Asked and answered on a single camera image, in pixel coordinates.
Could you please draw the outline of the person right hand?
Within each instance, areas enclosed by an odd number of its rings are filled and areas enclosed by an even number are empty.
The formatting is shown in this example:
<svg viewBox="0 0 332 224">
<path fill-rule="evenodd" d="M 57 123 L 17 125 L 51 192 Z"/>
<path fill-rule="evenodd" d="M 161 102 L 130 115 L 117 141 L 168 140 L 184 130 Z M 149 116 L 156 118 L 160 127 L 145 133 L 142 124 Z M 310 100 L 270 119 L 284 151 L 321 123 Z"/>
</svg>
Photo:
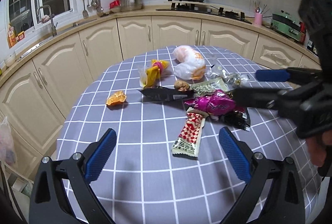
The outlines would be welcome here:
<svg viewBox="0 0 332 224">
<path fill-rule="evenodd" d="M 306 139 L 307 149 L 313 165 L 322 167 L 326 159 L 326 147 L 332 145 L 332 131 Z"/>
</svg>

